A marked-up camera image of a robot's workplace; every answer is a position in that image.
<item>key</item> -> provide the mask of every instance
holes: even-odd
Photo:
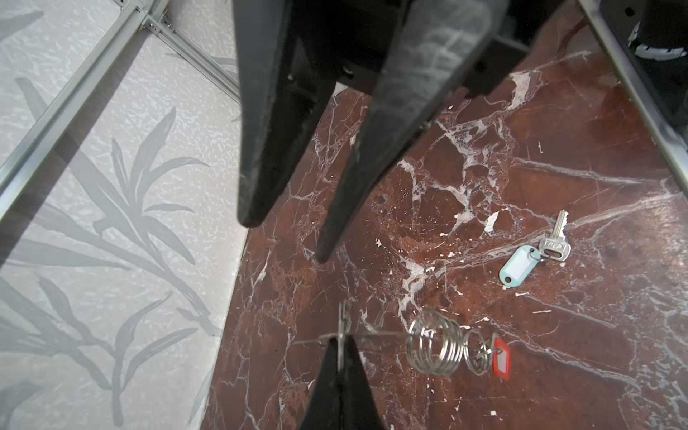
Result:
[[[531,245],[520,246],[499,271],[499,280],[504,284],[504,289],[521,285],[541,260],[537,248]]]
[[[539,251],[543,257],[551,258],[555,261],[564,261],[571,253],[571,245],[568,244],[566,236],[563,235],[566,218],[568,218],[568,212],[560,211],[552,234],[549,237],[540,239]]]

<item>metal key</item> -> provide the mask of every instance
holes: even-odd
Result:
[[[556,261],[564,261],[571,253],[571,245],[566,241],[566,236],[563,235],[563,227],[566,225],[566,218],[568,212],[562,210],[557,216],[555,229],[549,237],[540,239],[540,254],[545,258],[551,258]]]

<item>key tag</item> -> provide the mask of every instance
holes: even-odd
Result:
[[[540,251],[531,245],[520,246],[509,261],[499,271],[499,280],[505,288],[514,288],[530,275],[533,268],[541,261]]]
[[[509,380],[511,373],[511,349],[502,339],[496,338],[493,346],[492,370],[497,377]]]

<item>red key tag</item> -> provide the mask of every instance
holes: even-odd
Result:
[[[509,380],[509,373],[511,372],[511,350],[509,346],[502,339],[496,338],[493,351],[492,370],[501,379]]]

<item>black plastic part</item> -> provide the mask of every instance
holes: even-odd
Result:
[[[489,94],[562,0],[235,0],[239,221],[260,225],[338,80],[373,96],[319,235],[324,262],[459,85]]]
[[[653,47],[688,47],[688,0],[647,0],[638,39]]]
[[[256,227],[291,178],[334,90],[317,0],[234,2],[241,82],[239,222]]]
[[[646,8],[651,6],[652,4],[646,0],[602,0],[600,11],[619,41],[619,45],[624,47],[626,56],[643,80],[657,107],[671,125],[681,127],[688,124],[688,56],[669,61],[655,61],[639,58],[628,49],[628,37],[636,24],[640,22],[641,17],[657,15],[657,13],[646,12]],[[652,22],[654,23],[653,43],[675,43],[674,36],[688,29],[688,17],[685,17],[682,29],[673,33],[667,32],[662,42],[660,36],[662,32],[657,26],[663,23],[657,18],[653,18]]]
[[[384,430],[356,342],[345,340],[344,370],[337,374],[337,341],[330,339],[299,430]]]
[[[404,156],[499,30],[506,0],[417,0],[392,47],[339,181],[316,258],[325,262],[373,186]]]

